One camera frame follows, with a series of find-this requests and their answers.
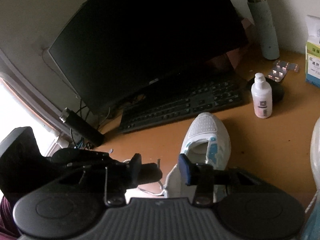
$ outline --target white wall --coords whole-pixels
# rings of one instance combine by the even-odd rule
[[[252,16],[246,0],[231,0],[242,16]],[[308,38],[305,16],[320,17],[320,0],[268,0],[277,32],[279,46],[286,50],[305,53]]]
[[[78,109],[79,99],[42,62],[49,46],[86,0],[0,0],[0,48],[21,73],[57,108]],[[231,0],[252,20],[246,0]],[[320,16],[320,0],[268,0],[281,48],[304,53],[305,16]],[[45,55],[47,62],[57,67]]]
[[[20,72],[57,108],[79,108],[79,99],[44,64],[48,47],[86,0],[0,0],[0,48]],[[48,55],[45,59],[58,68]]]

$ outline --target computer mouse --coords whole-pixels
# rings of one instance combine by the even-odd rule
[[[266,81],[270,84],[272,89],[272,103],[276,104],[283,99],[284,89],[279,82],[276,82],[268,77],[266,77]],[[254,83],[254,77],[250,79],[246,85],[246,88],[251,91],[251,87]]]

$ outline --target bottle label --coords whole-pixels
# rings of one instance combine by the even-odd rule
[[[257,101],[255,103],[255,113],[259,117],[267,117],[268,116],[268,106],[267,101]]]

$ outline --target thermos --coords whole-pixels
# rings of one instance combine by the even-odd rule
[[[61,113],[60,119],[71,129],[77,131],[82,137],[86,138],[94,146],[98,147],[103,143],[103,134],[98,132],[72,110],[65,108]]]
[[[262,55],[266,59],[279,58],[279,45],[271,11],[266,0],[248,0],[248,6],[257,28]]]

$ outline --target pink cloth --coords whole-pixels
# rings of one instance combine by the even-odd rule
[[[12,208],[3,197],[0,203],[0,240],[16,240],[21,235],[13,221]]]

